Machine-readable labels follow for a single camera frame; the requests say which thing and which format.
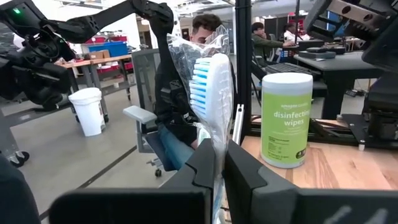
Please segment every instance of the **dark hair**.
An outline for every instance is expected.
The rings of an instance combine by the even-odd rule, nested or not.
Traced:
[[[261,22],[255,22],[251,25],[251,32],[254,32],[256,30],[263,29],[263,28],[264,28],[264,24],[262,24]]]
[[[289,29],[291,27],[296,27],[296,24],[294,24],[293,22],[290,22],[290,23],[284,25],[284,32],[286,32],[287,29]]]
[[[196,16],[192,21],[192,32],[196,34],[200,27],[214,32],[222,24],[223,23],[221,19],[214,14],[199,15]]]

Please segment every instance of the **toothbrush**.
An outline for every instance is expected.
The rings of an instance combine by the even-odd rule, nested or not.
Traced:
[[[228,129],[233,111],[233,84],[228,56],[215,54],[212,57],[197,59],[189,87],[192,110],[207,127],[216,152],[213,207],[213,223],[216,223],[224,193],[221,171],[224,166]]]

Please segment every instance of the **black desk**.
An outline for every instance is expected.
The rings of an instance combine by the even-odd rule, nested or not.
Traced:
[[[328,86],[328,96],[323,104],[322,119],[336,119],[341,112],[344,94],[347,89],[352,88],[355,80],[379,78],[384,73],[373,65],[363,62],[361,56],[362,52],[350,52],[324,61],[294,56],[299,65],[315,68],[322,72],[323,79]]]

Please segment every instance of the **jeans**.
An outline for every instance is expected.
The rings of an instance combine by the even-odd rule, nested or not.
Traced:
[[[174,167],[179,170],[192,156],[193,148],[178,140],[163,124],[158,126],[158,134],[163,147],[165,147],[166,156]]]

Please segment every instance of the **white bucket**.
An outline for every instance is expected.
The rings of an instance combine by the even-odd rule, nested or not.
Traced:
[[[86,137],[101,134],[102,129],[105,128],[101,96],[102,92],[99,88],[85,88],[68,97],[75,107]]]

